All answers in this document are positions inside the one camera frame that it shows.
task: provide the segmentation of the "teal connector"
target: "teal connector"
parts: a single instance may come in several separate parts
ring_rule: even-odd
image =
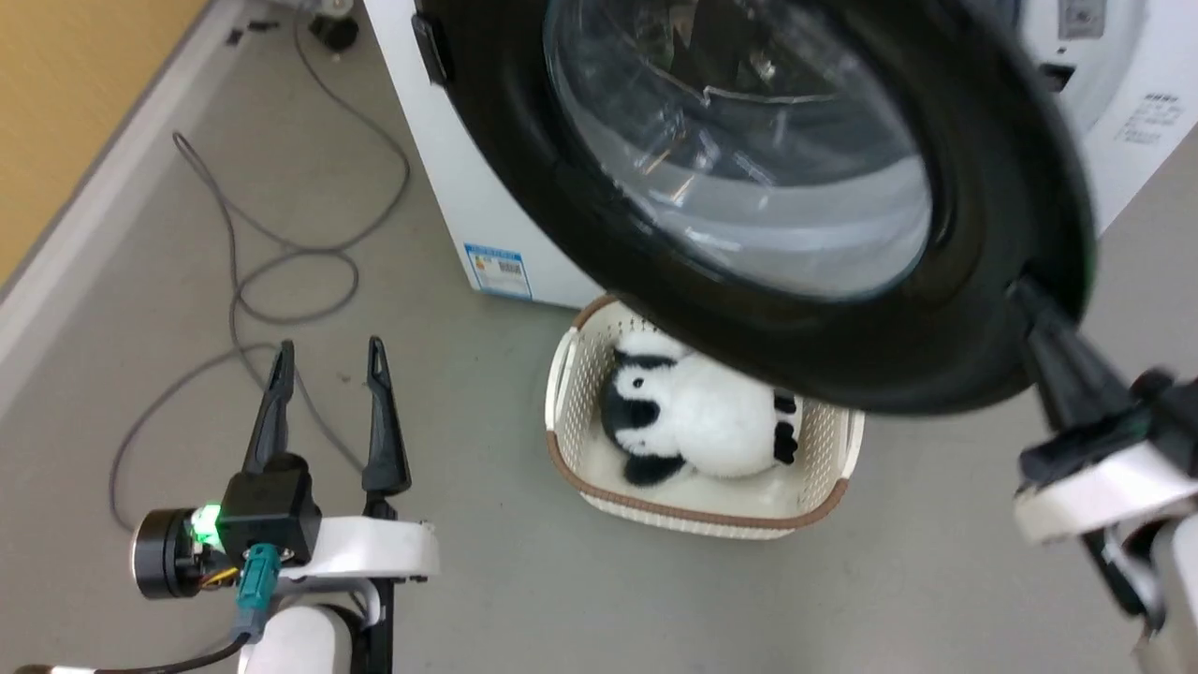
[[[249,636],[249,643],[262,639],[266,620],[270,618],[271,597],[274,587],[279,584],[279,571],[283,560],[279,552],[270,544],[258,544],[249,548],[246,567],[237,587],[237,618],[232,625],[232,638]]]

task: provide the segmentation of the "gray cable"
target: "gray cable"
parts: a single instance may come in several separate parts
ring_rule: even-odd
[[[399,157],[400,164],[403,165],[403,177],[400,178],[399,187],[395,189],[395,194],[394,196],[392,196],[391,201],[388,201],[387,205],[379,213],[379,215],[375,217],[373,220],[370,220],[370,223],[361,231],[339,243],[334,243],[331,245],[305,245],[303,243],[292,241],[285,236],[282,236],[272,231],[270,227],[262,224],[258,218],[249,214],[244,208],[235,204],[220,188],[220,184],[217,182],[216,176],[208,169],[207,164],[204,162],[204,158],[190,144],[190,141],[188,141],[187,138],[182,133],[179,133],[177,130],[171,134],[171,139],[175,142],[175,147],[179,148],[180,154],[183,157],[183,160],[187,162],[187,164],[192,168],[192,170],[200,178],[200,181],[204,182],[204,184],[208,188],[208,192],[212,193],[212,198],[216,201],[217,208],[220,213],[220,220],[224,224],[225,232],[229,237],[229,280],[232,285],[232,297],[229,302],[228,322],[229,322],[229,340],[232,344],[232,348],[218,357],[208,359],[207,362],[195,366],[194,369],[184,374],[182,377],[180,377],[174,384],[168,387],[167,390],[163,391],[162,395],[159,395],[138,417],[137,421],[133,423],[133,425],[129,427],[129,431],[125,435],[125,438],[121,441],[121,444],[116,450],[116,455],[113,457],[113,463],[108,473],[108,510],[111,514],[113,521],[127,533],[131,534],[133,533],[133,524],[131,524],[120,512],[119,500],[116,496],[117,482],[120,481],[121,466],[125,459],[128,456],[129,448],[133,445],[133,442],[137,439],[137,436],[141,431],[143,426],[145,426],[145,424],[155,414],[157,414],[157,412],[164,405],[167,405],[171,399],[174,399],[180,390],[182,390],[184,387],[194,382],[196,377],[234,359],[241,363],[246,374],[249,375],[250,379],[254,381],[254,383],[258,385],[259,389],[262,389],[265,387],[265,377],[261,374],[259,374],[258,370],[254,369],[254,365],[249,362],[248,357],[252,352],[278,350],[278,345],[272,345],[267,342],[244,345],[241,340],[241,334],[237,330],[238,308],[254,318],[258,318],[267,324],[277,324],[277,326],[300,324],[304,322],[310,322],[329,316],[340,310],[343,306],[349,304],[350,300],[353,299],[355,295],[357,295],[361,280],[361,269],[358,268],[357,262],[355,262],[353,259],[350,257],[346,250],[353,247],[355,244],[362,242],[362,239],[367,238],[375,231],[377,231],[379,227],[381,227],[386,223],[387,218],[391,217],[391,214],[394,212],[395,207],[399,205],[399,202],[403,200],[404,195],[407,192],[409,175],[411,174],[411,164],[407,159],[407,153],[404,152],[403,146],[400,146],[399,141],[395,140],[395,138],[391,133],[388,133],[382,126],[380,126],[377,122],[368,117],[364,113],[359,111],[352,104],[341,98],[337,92],[329,89],[328,85],[325,84],[325,80],[321,79],[320,74],[316,73],[316,69],[308,60],[308,55],[304,54],[303,47],[300,42],[300,17],[304,7],[305,4],[301,4],[301,7],[297,8],[291,30],[291,40],[295,45],[296,55],[300,56],[300,62],[303,65],[304,69],[308,71],[308,74],[311,77],[313,81],[316,83],[316,85],[321,89],[321,91],[323,91],[328,96],[329,99],[337,103],[337,105],[340,107],[344,111],[349,113],[359,122],[362,122],[363,126],[374,132],[383,141],[383,144],[386,144],[387,147],[391,148],[391,151],[394,152],[397,157]],[[283,245],[285,251],[282,255],[254,267],[243,275],[237,267],[237,233],[234,226],[234,215],[244,220],[262,236],[266,236],[271,241],[274,241],[280,245]],[[332,304],[311,310],[309,312],[295,314],[295,315],[279,315],[255,308],[246,298],[246,289],[254,281],[261,279],[264,274],[280,266],[284,266],[290,261],[301,257],[314,257],[314,256],[337,259],[344,262],[350,268],[350,272],[352,274],[352,281],[350,284],[349,290]],[[333,449],[335,449],[337,453],[340,454],[345,459],[345,461],[349,462],[350,466],[355,468],[355,470],[361,472],[363,466],[362,461],[357,457],[357,455],[353,454],[352,450],[350,450],[349,445],[346,445],[345,442],[341,441],[341,438],[337,435],[337,432],[328,426],[328,423],[325,421],[325,418],[321,417],[320,412],[316,411],[316,406],[313,403],[311,396],[308,394],[308,388],[304,385],[303,378],[300,376],[298,371],[296,372],[296,385],[300,389],[301,397],[303,397],[304,407],[308,408],[308,412],[311,414],[313,421],[315,421],[316,426],[320,429],[321,435],[325,436],[326,439],[328,439],[329,444],[333,445]]]

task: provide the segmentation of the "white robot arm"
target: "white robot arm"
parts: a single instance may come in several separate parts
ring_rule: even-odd
[[[1057,433],[1019,457],[1016,523],[1033,544],[1082,542],[1143,623],[1145,674],[1198,672],[1198,384],[1149,371],[1129,388],[1033,281],[1010,298]]]
[[[284,342],[267,378],[241,472],[219,504],[156,510],[133,538],[131,566],[147,599],[187,599],[236,588],[231,643],[184,662],[138,669],[25,666],[18,674],[173,674],[240,651],[242,674],[391,674],[395,585],[440,572],[428,523],[399,522],[387,498],[411,486],[391,372],[373,336],[367,387],[370,453],[358,517],[325,518],[308,464],[288,451],[286,406],[295,348]],[[350,593],[361,613],[333,605],[290,606],[284,597]]]

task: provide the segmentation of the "stuffed toy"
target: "stuffed toy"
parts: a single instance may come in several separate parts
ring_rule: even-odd
[[[794,463],[798,400],[665,333],[621,335],[601,395],[604,433],[629,455],[624,478],[639,487],[688,464],[712,478],[745,478]]]

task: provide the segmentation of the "gray floor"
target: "gray floor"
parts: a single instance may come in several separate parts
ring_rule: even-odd
[[[411,145],[369,37],[320,66]],[[305,79],[282,34],[253,45],[194,142],[249,210],[308,241],[365,221],[398,177]],[[1198,371],[1196,175],[1192,140],[1106,237],[1087,326],[1129,372],[1157,362]],[[363,290],[349,308],[286,332],[246,329],[294,336],[319,406],[358,448],[365,340],[387,341],[416,480],[395,505],[437,524],[444,558],[441,578],[399,594],[397,670],[1132,670],[1136,629],[1078,551],[1030,549],[1016,534],[1015,457],[1042,437],[1027,397],[960,419],[871,420],[840,509],[779,542],[668,534],[592,510],[550,466],[538,414],[570,311],[471,292],[418,165],[412,180],[403,208],[353,251]],[[244,241],[253,259],[274,250]],[[224,254],[208,196],[177,162],[0,426],[0,670],[150,664],[195,652],[228,625],[226,595],[141,600],[104,506],[129,423],[226,348]],[[345,279],[297,263],[255,297],[303,308]],[[140,438],[125,511],[219,498],[255,407],[236,368],[187,389]],[[325,512],[355,512],[355,475],[298,409],[291,438]]]

